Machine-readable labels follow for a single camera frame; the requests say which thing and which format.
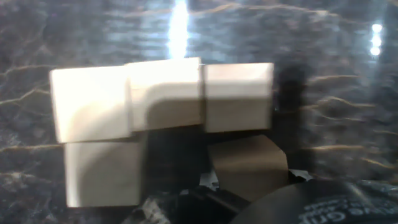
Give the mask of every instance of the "black object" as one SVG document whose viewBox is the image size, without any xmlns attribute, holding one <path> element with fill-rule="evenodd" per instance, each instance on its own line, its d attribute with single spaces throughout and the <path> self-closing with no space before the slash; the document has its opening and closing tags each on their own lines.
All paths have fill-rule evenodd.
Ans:
<svg viewBox="0 0 398 224">
<path fill-rule="evenodd" d="M 348 182 L 310 180 L 292 184 L 250 204 L 229 192 L 199 187 L 178 199 L 175 223 L 393 224 L 398 199 Z"/>
<path fill-rule="evenodd" d="M 398 200 L 368 186 L 311 180 L 276 190 L 244 209 L 231 224 L 398 222 Z"/>
</svg>

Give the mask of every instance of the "textured black surface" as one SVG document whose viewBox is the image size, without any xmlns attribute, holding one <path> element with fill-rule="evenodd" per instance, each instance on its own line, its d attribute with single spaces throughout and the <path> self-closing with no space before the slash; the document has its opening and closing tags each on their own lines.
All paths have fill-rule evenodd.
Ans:
<svg viewBox="0 0 398 224">
<path fill-rule="evenodd" d="M 363 185 L 310 180 L 253 202 L 230 224 L 383 223 L 398 220 L 398 200 Z"/>
<path fill-rule="evenodd" d="M 98 218 L 65 208 L 48 80 L 49 70 L 63 67 L 196 56 L 204 63 L 274 62 L 280 107 L 267 135 L 291 168 L 321 179 L 396 181 L 397 6 L 395 0 L 0 1 L 0 222 Z M 383 26 L 379 55 L 370 53 L 373 24 Z M 168 183 L 152 184 L 154 190 L 185 182 L 187 167 L 194 167 L 167 161 L 200 154 L 190 151 L 189 138 L 168 138 L 183 133 L 152 135 L 159 143 L 154 164 L 165 165 L 150 173 Z"/>
</svg>

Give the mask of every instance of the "beige cube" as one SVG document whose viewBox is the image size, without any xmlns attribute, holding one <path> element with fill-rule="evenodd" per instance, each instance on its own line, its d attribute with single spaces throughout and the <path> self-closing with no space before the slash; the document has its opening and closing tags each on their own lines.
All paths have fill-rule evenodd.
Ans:
<svg viewBox="0 0 398 224">
<path fill-rule="evenodd" d="M 142 141 L 66 144 L 68 207 L 138 205 L 144 156 Z"/>
<path fill-rule="evenodd" d="M 205 66 L 208 133 L 271 127 L 274 64 Z"/>
<path fill-rule="evenodd" d="M 253 202 L 289 184 L 285 153 L 266 136 L 209 146 L 220 188 Z"/>
<path fill-rule="evenodd" d="M 130 135 L 124 66 L 57 69 L 50 82 L 58 142 Z"/>
<path fill-rule="evenodd" d="M 134 131 L 201 123 L 200 58 L 126 65 Z"/>
</svg>

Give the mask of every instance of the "marble surface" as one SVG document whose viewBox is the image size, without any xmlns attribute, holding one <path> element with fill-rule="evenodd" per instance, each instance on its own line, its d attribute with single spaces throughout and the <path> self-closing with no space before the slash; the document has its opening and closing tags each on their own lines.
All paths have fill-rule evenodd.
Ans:
<svg viewBox="0 0 398 224">
<path fill-rule="evenodd" d="M 397 7 L 396 0 L 0 1 L 0 222 L 100 223 L 104 214 L 115 222 L 123 212 L 65 208 L 49 95 L 54 68 L 180 57 L 274 62 L 278 104 L 266 134 L 291 168 L 320 179 L 397 182 Z M 192 167 L 204 156 L 193 148 L 208 140 L 191 131 L 152 134 L 153 191 L 196 181 Z M 202 144 L 191 149 L 193 142 Z"/>
</svg>

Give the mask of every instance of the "black round object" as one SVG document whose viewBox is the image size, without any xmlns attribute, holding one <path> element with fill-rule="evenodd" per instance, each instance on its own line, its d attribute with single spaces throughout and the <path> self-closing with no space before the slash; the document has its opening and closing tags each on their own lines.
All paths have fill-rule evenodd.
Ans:
<svg viewBox="0 0 398 224">
<path fill-rule="evenodd" d="M 265 196 L 231 224 L 398 223 L 398 199 L 365 185 L 311 180 Z"/>
</svg>

